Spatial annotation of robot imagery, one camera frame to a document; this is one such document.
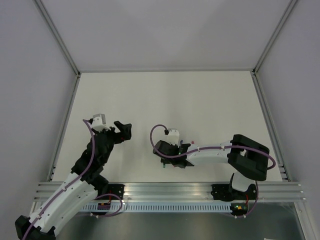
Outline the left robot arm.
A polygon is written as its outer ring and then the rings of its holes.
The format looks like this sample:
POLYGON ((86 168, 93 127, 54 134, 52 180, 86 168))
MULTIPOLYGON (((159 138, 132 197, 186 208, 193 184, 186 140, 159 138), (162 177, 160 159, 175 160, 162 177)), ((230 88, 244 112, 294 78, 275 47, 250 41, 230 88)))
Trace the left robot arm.
POLYGON ((93 200, 110 198, 122 200, 120 193, 109 190, 109 182, 100 173, 108 162, 115 145, 132 137, 132 124, 114 122, 113 127, 99 130, 94 119, 84 120, 90 132, 90 142, 71 168, 60 187, 38 210, 15 221, 20 240, 54 240, 61 229, 85 205, 93 200))

